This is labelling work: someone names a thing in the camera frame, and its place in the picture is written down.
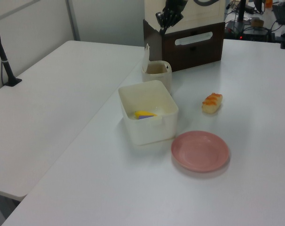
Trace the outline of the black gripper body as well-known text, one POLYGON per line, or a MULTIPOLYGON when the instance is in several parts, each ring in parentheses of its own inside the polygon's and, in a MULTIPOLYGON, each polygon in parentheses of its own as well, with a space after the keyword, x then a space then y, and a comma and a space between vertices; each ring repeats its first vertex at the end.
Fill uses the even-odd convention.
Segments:
POLYGON ((156 13, 156 19, 160 27, 170 27, 177 24, 183 19, 182 11, 184 10, 187 0, 166 0, 165 6, 161 12, 156 13))

